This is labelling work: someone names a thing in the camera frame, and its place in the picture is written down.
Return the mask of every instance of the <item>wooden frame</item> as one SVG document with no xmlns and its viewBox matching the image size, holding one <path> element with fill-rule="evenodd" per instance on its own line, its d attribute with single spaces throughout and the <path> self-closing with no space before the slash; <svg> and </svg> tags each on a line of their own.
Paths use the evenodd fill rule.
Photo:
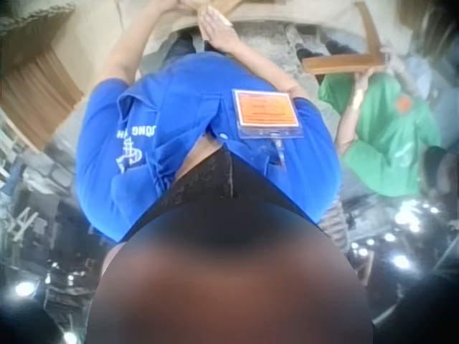
<svg viewBox="0 0 459 344">
<path fill-rule="evenodd" d="M 367 54 L 332 55 L 304 59 L 303 68 L 308 74 L 363 72 L 369 68 L 376 70 L 384 68 L 384 59 L 379 52 L 381 42 L 368 7 L 364 2 L 357 2 L 356 7 L 359 9 L 364 22 L 369 52 Z"/>
</svg>

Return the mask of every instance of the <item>orange card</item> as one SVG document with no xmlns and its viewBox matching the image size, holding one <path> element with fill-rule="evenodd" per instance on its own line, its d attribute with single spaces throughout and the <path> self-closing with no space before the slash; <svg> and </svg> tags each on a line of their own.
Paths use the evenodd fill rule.
<svg viewBox="0 0 459 344">
<path fill-rule="evenodd" d="M 286 93 L 235 90 L 241 126 L 299 127 L 292 101 Z"/>
</svg>

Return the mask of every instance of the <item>blue polo shirt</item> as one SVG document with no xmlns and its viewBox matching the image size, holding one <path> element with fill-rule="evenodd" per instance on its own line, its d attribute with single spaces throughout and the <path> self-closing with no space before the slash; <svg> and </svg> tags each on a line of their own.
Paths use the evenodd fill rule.
<svg viewBox="0 0 459 344">
<path fill-rule="evenodd" d="M 129 87 L 101 82 L 90 96 L 77 149 L 77 195 L 91 224 L 120 241 L 174 182 L 210 132 L 317 222 L 341 185 L 333 141 L 308 100 L 294 99 L 304 137 L 285 139 L 285 166 L 269 139 L 243 140 L 232 91 L 275 91 L 233 59 L 190 54 Z"/>
</svg>

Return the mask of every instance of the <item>green shirt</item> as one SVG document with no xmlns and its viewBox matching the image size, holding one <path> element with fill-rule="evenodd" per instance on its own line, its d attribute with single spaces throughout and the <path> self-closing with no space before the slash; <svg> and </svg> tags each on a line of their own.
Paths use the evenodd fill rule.
<svg viewBox="0 0 459 344">
<path fill-rule="evenodd" d="M 354 88 L 354 76 L 327 75 L 319 99 L 343 115 Z M 344 155 L 345 163 L 378 194 L 395 197 L 418 194 L 422 152 L 440 145 L 440 131 L 428 104 L 408 97 L 388 74 L 373 75 L 361 106 L 355 140 Z M 411 108 L 402 112 L 401 99 Z"/>
</svg>

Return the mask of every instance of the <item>badge holder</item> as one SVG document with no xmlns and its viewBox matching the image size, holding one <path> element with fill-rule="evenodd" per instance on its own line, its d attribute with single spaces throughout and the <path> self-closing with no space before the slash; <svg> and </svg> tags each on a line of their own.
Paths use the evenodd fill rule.
<svg viewBox="0 0 459 344">
<path fill-rule="evenodd" d="M 302 138 L 303 127 L 286 93 L 234 90 L 239 136 L 246 139 L 270 138 L 285 167 L 282 139 Z"/>
</svg>

